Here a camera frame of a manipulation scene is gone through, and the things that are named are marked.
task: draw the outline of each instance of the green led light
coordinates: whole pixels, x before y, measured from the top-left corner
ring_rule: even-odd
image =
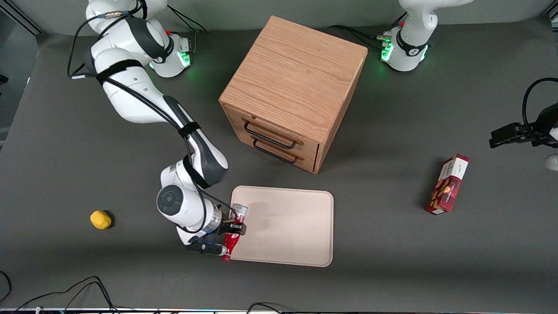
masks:
[[[384,61],[389,60],[389,57],[391,56],[391,52],[393,51],[393,44],[389,43],[389,46],[387,46],[386,48],[388,48],[387,52],[382,53],[382,60],[384,60]]]
[[[424,56],[426,55],[426,51],[428,50],[428,45],[426,45],[426,47],[424,47],[424,52],[422,53],[422,57],[420,57],[420,60],[423,61],[424,60]]]
[[[182,65],[184,67],[187,67],[190,65],[190,54],[188,53],[183,53],[182,51],[177,51],[176,55],[178,56],[180,63],[182,63]]]

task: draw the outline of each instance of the gray table surface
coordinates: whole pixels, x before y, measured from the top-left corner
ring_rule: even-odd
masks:
[[[199,34],[184,74],[148,71],[227,156],[230,171],[214,195],[230,199],[238,185],[333,194],[332,264],[224,263],[184,250],[155,207],[159,173],[183,157],[183,142],[169,125],[120,118],[94,79],[69,80],[71,37],[46,35],[0,153],[0,269],[14,284],[3,306],[98,275],[114,303],[133,307],[558,310],[558,173],[543,164],[552,150],[488,145],[492,130],[521,120],[529,84],[558,75],[547,18],[440,26],[411,73],[371,52],[319,175],[240,143],[217,101],[257,35]],[[556,88],[534,91],[531,119],[556,102]],[[471,161],[454,210],[432,216],[423,208],[441,161],[456,153]],[[114,228],[91,226],[98,209],[115,214]],[[106,305],[91,289],[75,306]]]

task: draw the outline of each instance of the white wall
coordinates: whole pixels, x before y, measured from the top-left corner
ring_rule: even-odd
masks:
[[[45,31],[73,35],[85,19],[87,0],[13,0]],[[437,12],[441,24],[516,22],[538,16],[552,0],[475,0]],[[403,10],[396,0],[169,0],[208,30],[262,28],[270,15],[310,26],[391,23]],[[187,28],[170,10],[157,15],[173,31]],[[82,35],[92,35],[88,27]]]

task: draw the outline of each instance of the drawer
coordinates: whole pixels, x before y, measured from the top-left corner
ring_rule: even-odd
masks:
[[[249,141],[246,141],[245,139],[241,139],[240,141],[254,147],[259,151],[262,151],[263,153],[272,155],[273,157],[282,160],[288,164],[295,165],[309,172],[314,172],[314,165],[316,163],[315,158],[310,159],[308,157],[296,155],[291,151],[282,150],[254,136],[251,136]]]
[[[292,135],[278,131],[276,127],[271,127],[265,122],[254,119],[250,115],[226,108],[227,115],[237,133],[240,141],[273,153],[283,159],[293,161],[295,166],[299,166],[310,172],[314,171],[318,144],[308,139],[301,139]]]

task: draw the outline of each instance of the beige tray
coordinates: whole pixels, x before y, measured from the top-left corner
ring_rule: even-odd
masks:
[[[333,258],[333,196],[325,191],[239,186],[246,234],[231,259],[326,267]]]

